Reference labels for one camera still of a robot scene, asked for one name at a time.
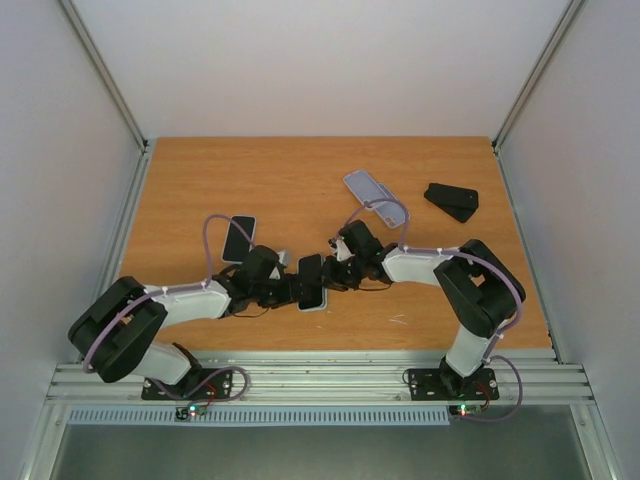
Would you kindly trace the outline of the light blue phone case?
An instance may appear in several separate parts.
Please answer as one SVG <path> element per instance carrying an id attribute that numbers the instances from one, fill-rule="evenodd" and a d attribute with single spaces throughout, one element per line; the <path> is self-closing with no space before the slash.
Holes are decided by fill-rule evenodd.
<path id="1" fill-rule="evenodd" d="M 322 286 L 312 287 L 297 307 L 301 312 L 313 312 L 325 309 L 327 302 L 327 290 Z"/>

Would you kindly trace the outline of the black phone white edge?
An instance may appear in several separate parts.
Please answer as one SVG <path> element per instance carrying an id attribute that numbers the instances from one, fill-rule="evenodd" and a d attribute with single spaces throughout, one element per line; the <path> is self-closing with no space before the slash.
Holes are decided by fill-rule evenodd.
<path id="1" fill-rule="evenodd" d="M 312 287 L 324 287 L 321 279 L 323 260 L 324 257 L 319 253 L 298 260 L 297 273 L 303 285 L 303 298 Z"/>

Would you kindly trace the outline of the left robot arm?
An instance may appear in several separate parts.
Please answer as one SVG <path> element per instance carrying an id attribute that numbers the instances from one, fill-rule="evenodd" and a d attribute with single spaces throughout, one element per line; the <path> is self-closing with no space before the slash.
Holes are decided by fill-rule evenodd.
<path id="1" fill-rule="evenodd" d="M 195 395 L 202 375 L 174 345 L 158 344 L 158 332 L 199 319 L 222 319 L 255 304 L 265 310 L 298 303 L 310 287 L 285 270 L 280 255 L 259 245 L 240 264 L 207 279 L 154 287 L 119 278 L 70 327 L 67 337 L 83 356 L 83 368 L 106 383 L 127 375 L 152 377 L 179 398 Z"/>

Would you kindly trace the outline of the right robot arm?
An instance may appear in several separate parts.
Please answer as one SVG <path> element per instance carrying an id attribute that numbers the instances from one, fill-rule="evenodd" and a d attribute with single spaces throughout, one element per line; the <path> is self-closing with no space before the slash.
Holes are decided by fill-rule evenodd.
<path id="1" fill-rule="evenodd" d="M 329 246 L 321 278 L 330 289 L 357 290 L 365 279 L 441 288 L 459 322 L 436 380 L 448 398 L 475 387 L 499 338 L 521 319 L 524 287 L 478 239 L 444 249 L 384 246 L 363 221 L 355 220 L 331 238 Z"/>

